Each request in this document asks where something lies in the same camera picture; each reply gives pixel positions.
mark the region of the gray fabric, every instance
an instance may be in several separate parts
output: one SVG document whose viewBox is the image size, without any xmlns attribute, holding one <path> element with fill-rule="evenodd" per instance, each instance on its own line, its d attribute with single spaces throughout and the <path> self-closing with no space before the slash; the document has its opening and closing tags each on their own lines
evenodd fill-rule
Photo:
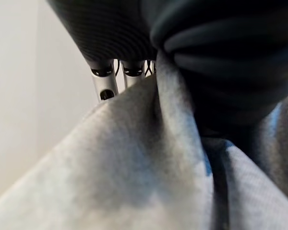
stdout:
<svg viewBox="0 0 288 230">
<path fill-rule="evenodd" d="M 200 138 L 178 70 L 96 108 L 0 199 L 0 230 L 288 230 L 288 98 L 247 152 Z"/>
</svg>

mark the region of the white wall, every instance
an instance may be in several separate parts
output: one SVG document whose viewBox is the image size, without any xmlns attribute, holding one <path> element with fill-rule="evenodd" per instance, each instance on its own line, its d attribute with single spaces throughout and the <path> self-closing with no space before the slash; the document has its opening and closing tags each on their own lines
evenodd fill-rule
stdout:
<svg viewBox="0 0 288 230">
<path fill-rule="evenodd" d="M 0 195 L 96 104 L 89 68 L 46 1 L 0 0 Z"/>
<path fill-rule="evenodd" d="M 0 0 L 0 193 L 37 160 L 37 2 Z"/>
</svg>

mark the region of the silver metal tube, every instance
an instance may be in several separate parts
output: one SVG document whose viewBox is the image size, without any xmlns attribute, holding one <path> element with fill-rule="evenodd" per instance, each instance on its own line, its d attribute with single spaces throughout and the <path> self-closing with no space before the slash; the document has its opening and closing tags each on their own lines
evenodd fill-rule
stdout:
<svg viewBox="0 0 288 230">
<path fill-rule="evenodd" d="M 142 81 L 145 78 L 144 61 L 125 62 L 122 61 L 125 88 Z"/>
<path fill-rule="evenodd" d="M 113 65 L 111 68 L 106 76 L 98 76 L 91 71 L 99 102 L 119 94 Z"/>
</svg>

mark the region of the wrinkled cloth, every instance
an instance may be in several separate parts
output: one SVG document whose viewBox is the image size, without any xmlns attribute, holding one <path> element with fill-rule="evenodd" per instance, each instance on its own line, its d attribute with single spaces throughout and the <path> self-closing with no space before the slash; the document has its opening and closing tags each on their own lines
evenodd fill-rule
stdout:
<svg viewBox="0 0 288 230">
<path fill-rule="evenodd" d="M 159 53 L 0 199 L 0 230 L 288 230 L 288 98 L 231 139 L 193 114 Z"/>
</svg>

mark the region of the dark gray fabric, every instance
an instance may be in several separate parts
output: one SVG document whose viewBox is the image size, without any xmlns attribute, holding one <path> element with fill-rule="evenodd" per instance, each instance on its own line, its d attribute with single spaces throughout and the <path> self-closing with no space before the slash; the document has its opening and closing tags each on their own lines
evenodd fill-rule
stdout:
<svg viewBox="0 0 288 230">
<path fill-rule="evenodd" d="M 0 199 L 0 230 L 288 230 L 288 98 L 243 152 L 201 138 L 179 71 L 162 53 L 157 70 Z"/>
</svg>

